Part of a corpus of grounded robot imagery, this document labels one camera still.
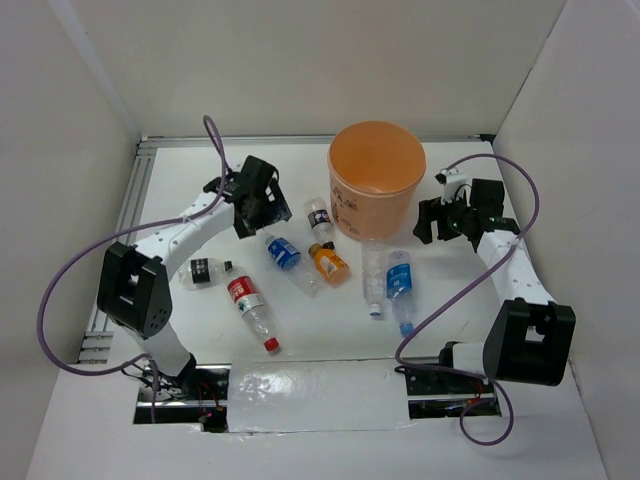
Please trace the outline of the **orange juice bottle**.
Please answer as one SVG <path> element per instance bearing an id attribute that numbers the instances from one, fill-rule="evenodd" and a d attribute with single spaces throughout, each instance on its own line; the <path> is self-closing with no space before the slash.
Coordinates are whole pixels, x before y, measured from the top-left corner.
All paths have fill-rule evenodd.
<path id="1" fill-rule="evenodd" d="M 332 287 L 340 286 L 348 279 L 350 267 L 334 250 L 314 243 L 308 253 L 314 267 Z"/>

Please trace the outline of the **clear unlabeled bottle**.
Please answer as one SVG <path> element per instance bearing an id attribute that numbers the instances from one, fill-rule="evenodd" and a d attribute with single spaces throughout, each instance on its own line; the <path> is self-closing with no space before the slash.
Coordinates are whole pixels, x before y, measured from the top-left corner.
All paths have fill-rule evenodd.
<path id="1" fill-rule="evenodd" d="M 362 286 L 369 316 L 379 320 L 383 316 L 386 299 L 386 255 L 383 245 L 369 239 L 362 243 Z"/>

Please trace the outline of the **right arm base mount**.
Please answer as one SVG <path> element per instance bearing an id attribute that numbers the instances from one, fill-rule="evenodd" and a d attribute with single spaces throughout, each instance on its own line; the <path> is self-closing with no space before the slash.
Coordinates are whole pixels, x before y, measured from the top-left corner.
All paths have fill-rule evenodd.
<path id="1" fill-rule="evenodd" d="M 405 381 L 411 420 L 457 418 L 462 410 L 478 400 L 468 416 L 500 416 L 494 388 L 461 375 L 397 365 L 394 372 Z"/>

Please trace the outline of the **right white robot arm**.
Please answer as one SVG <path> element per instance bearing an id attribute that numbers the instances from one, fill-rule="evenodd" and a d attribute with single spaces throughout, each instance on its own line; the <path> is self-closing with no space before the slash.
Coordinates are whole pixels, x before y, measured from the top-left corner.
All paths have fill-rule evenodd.
<path id="1" fill-rule="evenodd" d="M 538 279 L 520 228 L 504 216 L 505 189 L 497 180 L 473 179 L 458 170 L 436 177 L 441 196 L 419 204 L 414 235 L 424 244 L 464 236 L 487 267 L 501 308 L 481 343 L 449 342 L 436 379 L 460 391 L 471 372 L 492 379 L 544 386 L 561 383 L 576 324 L 573 309 L 557 303 Z"/>

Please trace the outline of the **red label red cap bottle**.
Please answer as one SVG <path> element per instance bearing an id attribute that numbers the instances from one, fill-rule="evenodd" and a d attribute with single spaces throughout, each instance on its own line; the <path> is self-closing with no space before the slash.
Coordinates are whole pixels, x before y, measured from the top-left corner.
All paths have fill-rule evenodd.
<path id="1" fill-rule="evenodd" d="M 233 276 L 227 283 L 227 291 L 242 320 L 264 349 L 269 353 L 276 352 L 280 343 L 275 322 L 252 279 L 246 274 Z"/>

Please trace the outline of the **blue label white cap bottle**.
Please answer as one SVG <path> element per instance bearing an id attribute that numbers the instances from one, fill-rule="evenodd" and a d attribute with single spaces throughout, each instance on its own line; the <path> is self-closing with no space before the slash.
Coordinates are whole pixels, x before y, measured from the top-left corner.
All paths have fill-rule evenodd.
<path id="1" fill-rule="evenodd" d="M 266 251 L 277 269 L 305 295 L 314 297 L 322 279 L 303 254 L 286 238 L 269 231 L 261 234 Z"/>

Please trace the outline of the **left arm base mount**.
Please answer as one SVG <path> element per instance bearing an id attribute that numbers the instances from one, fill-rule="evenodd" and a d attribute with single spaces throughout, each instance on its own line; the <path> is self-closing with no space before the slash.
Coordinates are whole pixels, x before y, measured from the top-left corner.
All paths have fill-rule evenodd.
<path id="1" fill-rule="evenodd" d="M 133 374 L 139 387 L 133 423 L 153 424 L 151 410 L 152 399 L 155 399 L 156 424 L 195 425 L 203 432 L 227 433 L 229 374 L 228 365 L 198 365 L 195 385 L 188 393 L 161 378 L 156 395 L 153 395 L 153 375 L 149 368 Z"/>

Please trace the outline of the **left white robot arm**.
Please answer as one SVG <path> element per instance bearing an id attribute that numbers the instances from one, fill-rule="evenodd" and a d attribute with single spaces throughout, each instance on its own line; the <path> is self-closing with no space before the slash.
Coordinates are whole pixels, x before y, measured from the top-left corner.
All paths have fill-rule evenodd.
<path id="1" fill-rule="evenodd" d="M 151 357 L 172 397 L 189 397 L 199 378 L 194 355 L 170 324 L 171 279 L 217 234 L 234 229 L 246 238 L 290 217 L 277 168 L 248 156 L 239 170 L 208 182 L 178 217 L 132 245 L 115 242 L 106 250 L 97 307 Z"/>

